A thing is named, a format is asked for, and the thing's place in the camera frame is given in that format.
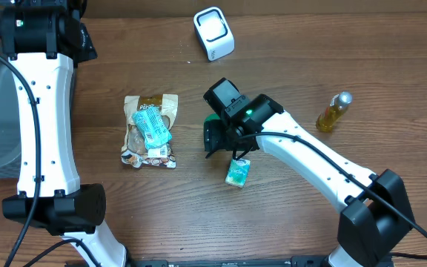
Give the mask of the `green lid jar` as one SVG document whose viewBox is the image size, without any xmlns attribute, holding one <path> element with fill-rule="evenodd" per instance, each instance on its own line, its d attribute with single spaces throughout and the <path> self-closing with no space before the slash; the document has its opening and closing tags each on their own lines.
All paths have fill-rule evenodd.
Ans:
<svg viewBox="0 0 427 267">
<path fill-rule="evenodd" d="M 212 113 L 205 118 L 205 122 L 217 122 L 217 121 L 221 122 L 222 120 L 215 113 Z"/>
</svg>

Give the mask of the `teal kleenex tissue pack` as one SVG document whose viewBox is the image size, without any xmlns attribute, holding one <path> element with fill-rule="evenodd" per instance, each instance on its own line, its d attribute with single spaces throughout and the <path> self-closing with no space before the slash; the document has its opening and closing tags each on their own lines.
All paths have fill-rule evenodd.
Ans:
<svg viewBox="0 0 427 267">
<path fill-rule="evenodd" d="M 251 161 L 248 159 L 232 159 L 225 182 L 243 188 L 248 177 Z"/>
</svg>

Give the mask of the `teal snack packet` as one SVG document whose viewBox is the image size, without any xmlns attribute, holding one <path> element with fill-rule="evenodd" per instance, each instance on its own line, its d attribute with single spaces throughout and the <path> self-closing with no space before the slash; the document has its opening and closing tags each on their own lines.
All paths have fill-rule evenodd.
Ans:
<svg viewBox="0 0 427 267">
<path fill-rule="evenodd" d="M 170 131 L 162 120 L 160 109 L 157 107 L 137 111 L 131 118 L 141 132 L 148 150 L 161 147 L 172 139 Z"/>
</svg>

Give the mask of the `brown white snack bag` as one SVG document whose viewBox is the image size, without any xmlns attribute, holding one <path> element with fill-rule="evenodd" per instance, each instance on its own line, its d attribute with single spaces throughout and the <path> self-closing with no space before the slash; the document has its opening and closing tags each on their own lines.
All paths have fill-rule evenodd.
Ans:
<svg viewBox="0 0 427 267">
<path fill-rule="evenodd" d="M 161 147 L 148 150 L 145 147 L 145 140 L 131 116 L 137 111 L 157 107 L 160 109 L 165 126 L 171 133 L 177 115 L 178 100 L 179 97 L 175 94 L 125 97 L 126 133 L 124 145 L 121 148 L 122 163 L 137 169 L 145 165 L 163 168 L 176 167 L 176 158 L 171 147 L 171 141 Z"/>
</svg>

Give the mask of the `yellow oil bottle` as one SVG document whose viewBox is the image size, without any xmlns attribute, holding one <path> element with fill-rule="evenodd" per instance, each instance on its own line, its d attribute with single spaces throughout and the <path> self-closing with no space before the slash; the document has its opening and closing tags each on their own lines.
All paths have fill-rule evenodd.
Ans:
<svg viewBox="0 0 427 267">
<path fill-rule="evenodd" d="M 353 96 L 348 91 L 335 95 L 325 111 L 318 116 L 317 129 L 321 132 L 333 131 L 334 125 L 346 113 L 352 102 Z"/>
</svg>

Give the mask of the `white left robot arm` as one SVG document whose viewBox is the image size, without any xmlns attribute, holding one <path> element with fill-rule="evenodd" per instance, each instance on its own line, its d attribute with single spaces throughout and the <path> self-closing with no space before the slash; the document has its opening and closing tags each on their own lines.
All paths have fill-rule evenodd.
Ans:
<svg viewBox="0 0 427 267">
<path fill-rule="evenodd" d="M 105 222 L 100 184 L 83 184 L 73 158 L 70 100 L 77 65 L 97 57 L 84 1 L 16 1 L 0 18 L 4 63 L 19 106 L 21 168 L 3 214 L 72 244 L 89 266 L 128 266 Z"/>
</svg>

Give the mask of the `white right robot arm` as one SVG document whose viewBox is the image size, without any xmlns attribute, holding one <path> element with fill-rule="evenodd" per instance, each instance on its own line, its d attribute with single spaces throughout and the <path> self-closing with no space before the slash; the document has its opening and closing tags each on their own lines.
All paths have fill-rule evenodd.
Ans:
<svg viewBox="0 0 427 267">
<path fill-rule="evenodd" d="M 205 149 L 260 150 L 312 184 L 339 214 L 338 247 L 322 266 L 380 266 L 407 235 L 414 215 L 403 180 L 387 169 L 376 174 L 348 161 L 305 131 L 265 94 L 242 95 L 222 78 L 203 96 L 219 117 L 205 124 Z"/>
</svg>

